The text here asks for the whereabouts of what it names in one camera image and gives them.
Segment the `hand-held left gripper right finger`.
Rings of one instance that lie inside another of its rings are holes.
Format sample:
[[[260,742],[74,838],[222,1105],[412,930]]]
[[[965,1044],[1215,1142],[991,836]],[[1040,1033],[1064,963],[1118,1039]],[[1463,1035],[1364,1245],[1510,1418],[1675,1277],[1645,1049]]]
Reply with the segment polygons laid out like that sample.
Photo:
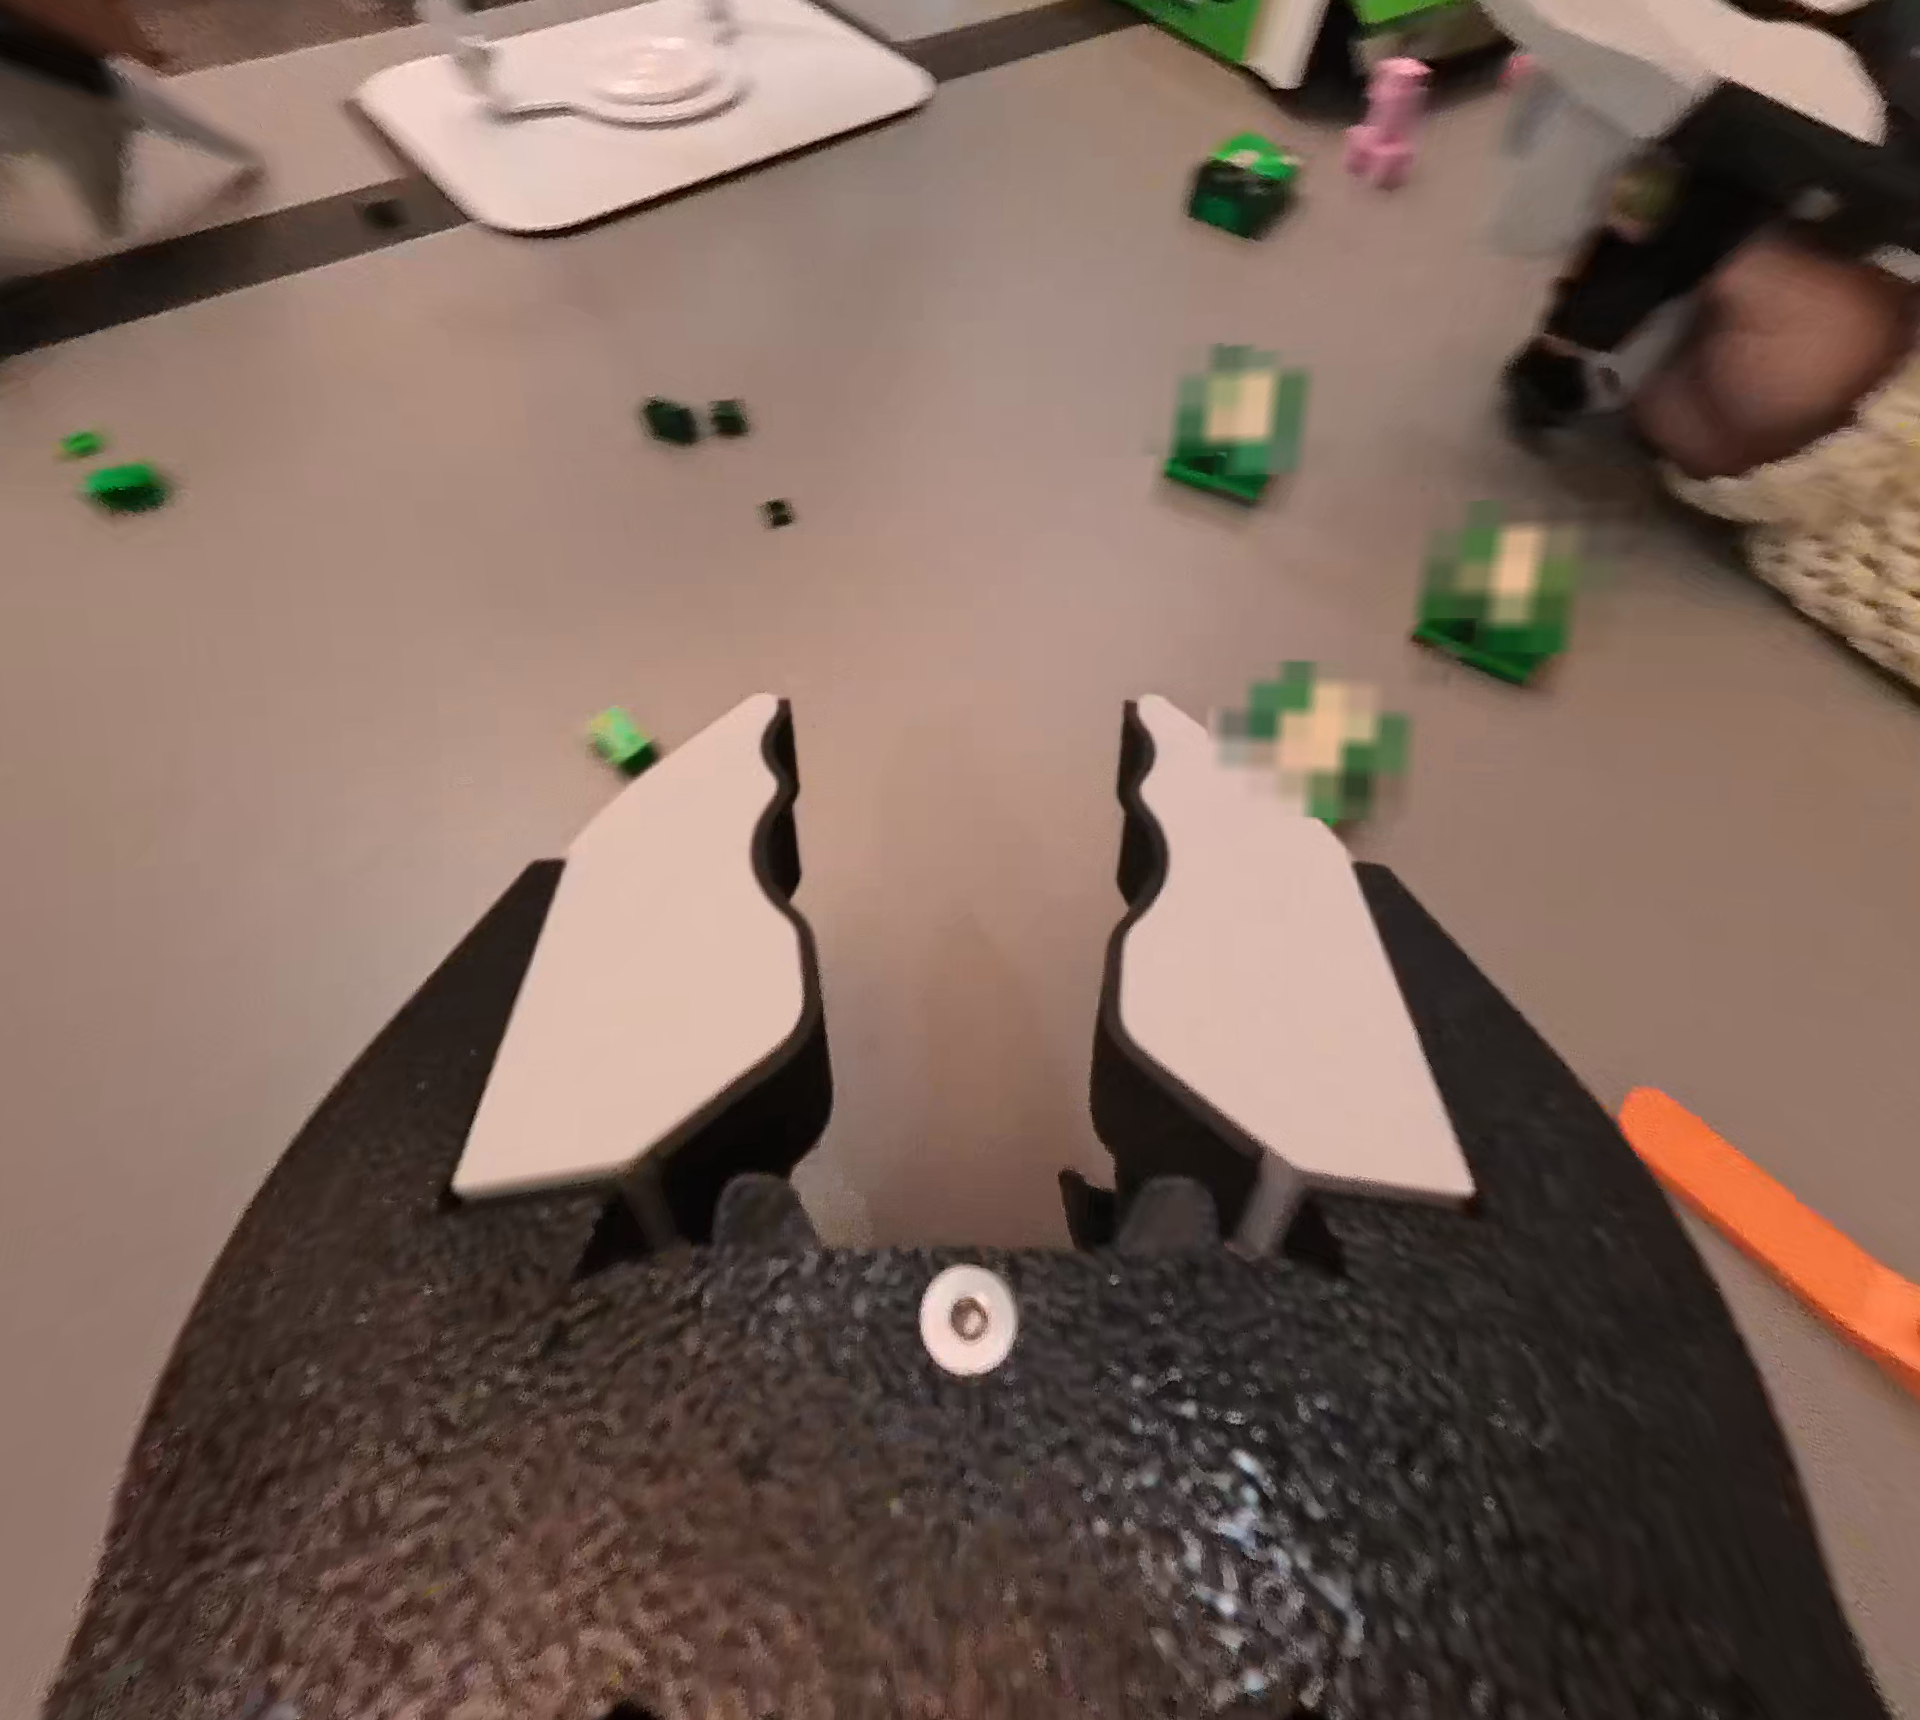
[[[1112,1238],[1285,1251],[1307,1205],[1463,1213],[1476,1179],[1336,833],[1161,695],[1117,762],[1123,912],[1088,1105]]]

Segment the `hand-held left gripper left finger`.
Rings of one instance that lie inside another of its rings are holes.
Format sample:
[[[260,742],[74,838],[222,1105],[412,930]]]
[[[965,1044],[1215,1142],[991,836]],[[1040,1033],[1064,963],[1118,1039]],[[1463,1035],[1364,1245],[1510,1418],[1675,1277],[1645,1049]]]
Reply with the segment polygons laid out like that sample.
[[[753,695],[573,841],[458,1205],[600,1191],[667,1248],[708,1245],[735,1181],[794,1176],[834,1107],[800,786],[793,703]]]

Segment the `person's right forearm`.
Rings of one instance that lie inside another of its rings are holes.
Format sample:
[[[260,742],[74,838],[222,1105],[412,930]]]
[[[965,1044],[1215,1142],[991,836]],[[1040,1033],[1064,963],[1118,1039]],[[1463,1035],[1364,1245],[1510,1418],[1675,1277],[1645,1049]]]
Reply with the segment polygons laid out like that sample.
[[[1663,466],[1733,524],[1749,572],[1887,677],[1919,688],[1919,355],[1798,453],[1734,477]]]

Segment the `pink lego pig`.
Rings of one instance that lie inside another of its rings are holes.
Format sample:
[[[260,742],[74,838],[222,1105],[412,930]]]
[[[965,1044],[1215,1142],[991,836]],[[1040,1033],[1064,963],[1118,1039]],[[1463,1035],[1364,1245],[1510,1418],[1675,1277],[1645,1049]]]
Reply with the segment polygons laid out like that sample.
[[[1343,169],[1377,191],[1413,170],[1428,104],[1431,68],[1414,56],[1383,59],[1367,76],[1364,113],[1344,137]]]

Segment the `flat green lego panel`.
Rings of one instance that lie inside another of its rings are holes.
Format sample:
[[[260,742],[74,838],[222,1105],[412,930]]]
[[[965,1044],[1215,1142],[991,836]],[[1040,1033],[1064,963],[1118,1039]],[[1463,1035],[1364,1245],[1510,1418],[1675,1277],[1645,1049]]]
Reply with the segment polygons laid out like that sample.
[[[1264,443],[1220,446],[1177,444],[1163,464],[1165,480],[1241,508],[1257,508],[1276,480],[1273,453]]]
[[[1410,638],[1455,664],[1503,685],[1529,688],[1562,657],[1569,634],[1560,627],[1494,624],[1488,620],[1435,619],[1413,629]]]

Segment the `green lego cube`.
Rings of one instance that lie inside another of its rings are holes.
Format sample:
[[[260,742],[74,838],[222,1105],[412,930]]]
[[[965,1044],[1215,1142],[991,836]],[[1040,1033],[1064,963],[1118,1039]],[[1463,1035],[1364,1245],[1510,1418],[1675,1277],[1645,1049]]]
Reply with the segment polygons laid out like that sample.
[[[1220,143],[1194,170],[1187,219],[1242,243],[1264,240],[1292,208],[1300,156],[1280,143],[1242,132]]]

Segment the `person's right hand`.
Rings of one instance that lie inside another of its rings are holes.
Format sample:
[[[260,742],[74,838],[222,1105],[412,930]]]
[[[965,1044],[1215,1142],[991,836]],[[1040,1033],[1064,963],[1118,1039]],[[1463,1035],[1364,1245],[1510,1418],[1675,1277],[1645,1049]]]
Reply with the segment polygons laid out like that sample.
[[[1915,338],[1916,283],[1806,237],[1763,234],[1705,283],[1635,391],[1631,424],[1687,478],[1743,477],[1848,427]]]

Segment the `orange brick separator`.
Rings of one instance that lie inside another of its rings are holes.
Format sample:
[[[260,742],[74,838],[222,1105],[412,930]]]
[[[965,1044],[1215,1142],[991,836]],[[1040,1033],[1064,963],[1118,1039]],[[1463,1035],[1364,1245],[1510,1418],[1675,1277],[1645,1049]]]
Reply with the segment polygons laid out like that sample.
[[[1669,1197],[1919,1396],[1916,1281],[1860,1248],[1666,1093],[1635,1088],[1616,1124]]]

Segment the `white book stand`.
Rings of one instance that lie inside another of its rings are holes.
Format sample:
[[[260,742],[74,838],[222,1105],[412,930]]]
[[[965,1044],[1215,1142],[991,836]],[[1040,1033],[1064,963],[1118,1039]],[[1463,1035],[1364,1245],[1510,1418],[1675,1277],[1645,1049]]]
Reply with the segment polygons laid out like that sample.
[[[430,53],[352,95],[471,223],[559,237],[894,124],[937,79],[815,0],[649,0],[489,37],[414,0]]]

